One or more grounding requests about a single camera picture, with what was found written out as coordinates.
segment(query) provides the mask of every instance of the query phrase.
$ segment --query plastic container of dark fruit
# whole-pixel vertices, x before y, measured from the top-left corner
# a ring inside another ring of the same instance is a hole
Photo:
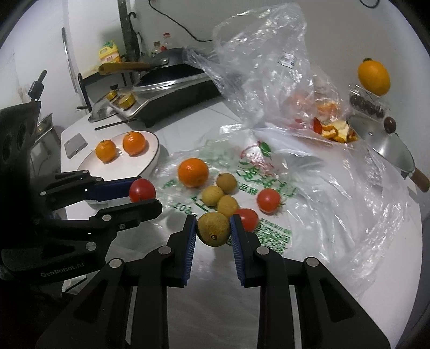
[[[382,122],[389,108],[379,96],[358,85],[349,85],[349,90],[349,103],[352,108]]]

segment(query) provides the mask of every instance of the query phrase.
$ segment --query pan handle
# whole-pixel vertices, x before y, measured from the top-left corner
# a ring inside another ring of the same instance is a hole
[[[161,67],[168,64],[169,59],[164,58],[153,63],[143,62],[118,62],[118,63],[103,63],[98,67],[100,75],[108,75],[112,73],[124,73],[128,71],[146,71],[156,67]]]
[[[423,193],[428,192],[430,188],[430,181],[428,177],[422,173],[418,168],[415,167],[415,171],[411,176],[412,182],[416,184],[416,186],[421,190]]]

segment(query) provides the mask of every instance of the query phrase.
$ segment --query clear plastic container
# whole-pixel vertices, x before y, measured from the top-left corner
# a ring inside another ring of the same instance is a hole
[[[156,54],[160,53],[161,50],[161,44],[160,41],[154,42],[154,48],[151,50],[151,57],[154,57]]]
[[[170,38],[170,33],[163,34],[163,41],[161,43],[161,51],[166,51],[172,48],[172,40]]]

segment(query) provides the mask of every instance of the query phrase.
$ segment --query pan lid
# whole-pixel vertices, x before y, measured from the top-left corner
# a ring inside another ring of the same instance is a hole
[[[414,158],[408,147],[395,133],[396,122],[391,117],[384,124],[370,118],[352,114],[347,120],[349,126],[379,155],[403,172],[415,170]]]

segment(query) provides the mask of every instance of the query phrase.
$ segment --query tomato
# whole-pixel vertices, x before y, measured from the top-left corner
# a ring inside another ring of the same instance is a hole
[[[240,216],[245,231],[252,233],[257,227],[258,215],[254,210],[250,208],[239,208],[234,214]]]
[[[129,189],[131,202],[155,199],[155,187],[147,179],[136,179]]]
[[[281,203],[281,195],[275,189],[263,189],[257,195],[257,205],[261,212],[274,213]]]
[[[316,117],[313,118],[313,131],[319,135],[323,132],[323,127]]]

